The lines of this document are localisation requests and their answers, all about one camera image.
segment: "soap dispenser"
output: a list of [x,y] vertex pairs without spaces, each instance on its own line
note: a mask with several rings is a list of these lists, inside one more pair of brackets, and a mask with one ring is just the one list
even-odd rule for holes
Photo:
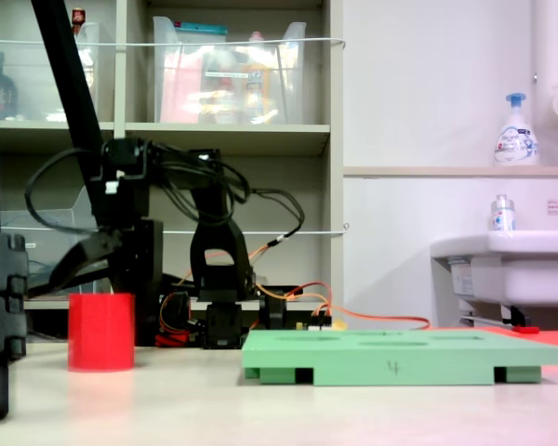
[[539,144],[533,128],[521,113],[523,93],[506,97],[511,103],[511,116],[502,127],[494,150],[494,165],[539,165]]

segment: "storage bin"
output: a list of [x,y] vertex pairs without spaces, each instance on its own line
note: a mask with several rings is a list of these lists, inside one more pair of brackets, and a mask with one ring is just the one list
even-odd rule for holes
[[[79,56],[100,121],[113,119],[113,46],[99,23],[86,23],[77,37]],[[66,122],[46,49],[0,43],[0,120]]]
[[[177,44],[172,21],[154,17],[156,44]],[[303,38],[292,23],[285,39]],[[304,44],[156,46],[154,120],[192,124],[304,124]]]
[[[91,205],[85,188],[81,190],[71,209],[39,211],[39,214],[46,220],[62,226],[88,229],[97,227],[95,218],[91,215]],[[45,228],[26,210],[0,211],[0,222],[3,232],[19,234],[25,238],[31,283],[46,282],[49,274],[64,255],[85,238],[82,235]],[[94,282],[58,292],[58,295],[97,291],[97,283]]]

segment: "green board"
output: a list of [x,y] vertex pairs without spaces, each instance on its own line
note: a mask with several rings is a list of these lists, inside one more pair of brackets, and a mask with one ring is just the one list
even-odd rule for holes
[[558,347],[480,330],[255,330],[242,348],[245,378],[317,386],[539,383]]

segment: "red cup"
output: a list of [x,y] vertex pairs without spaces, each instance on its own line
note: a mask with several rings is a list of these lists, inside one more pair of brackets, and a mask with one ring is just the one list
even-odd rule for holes
[[71,295],[68,370],[119,372],[134,367],[134,296]]

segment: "table surface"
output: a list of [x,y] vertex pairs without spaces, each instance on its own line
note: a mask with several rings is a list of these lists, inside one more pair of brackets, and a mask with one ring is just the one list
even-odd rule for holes
[[137,350],[113,374],[66,370],[66,344],[11,366],[0,446],[558,445],[558,366],[541,385],[260,386],[239,351]]

